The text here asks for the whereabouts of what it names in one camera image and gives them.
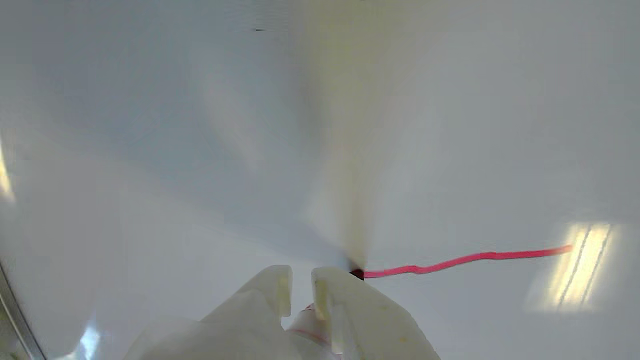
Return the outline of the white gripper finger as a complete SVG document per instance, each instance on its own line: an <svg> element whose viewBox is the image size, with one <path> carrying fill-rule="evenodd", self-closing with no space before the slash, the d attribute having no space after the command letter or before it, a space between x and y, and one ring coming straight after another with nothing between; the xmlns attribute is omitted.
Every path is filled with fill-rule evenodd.
<svg viewBox="0 0 640 360"><path fill-rule="evenodd" d="M365 281L334 267L311 272L315 312L344 360L438 360L414 317Z"/></svg>
<svg viewBox="0 0 640 360"><path fill-rule="evenodd" d="M299 360L283 329L291 314L293 271L272 265L201 320L167 317L140 333L126 360Z"/></svg>

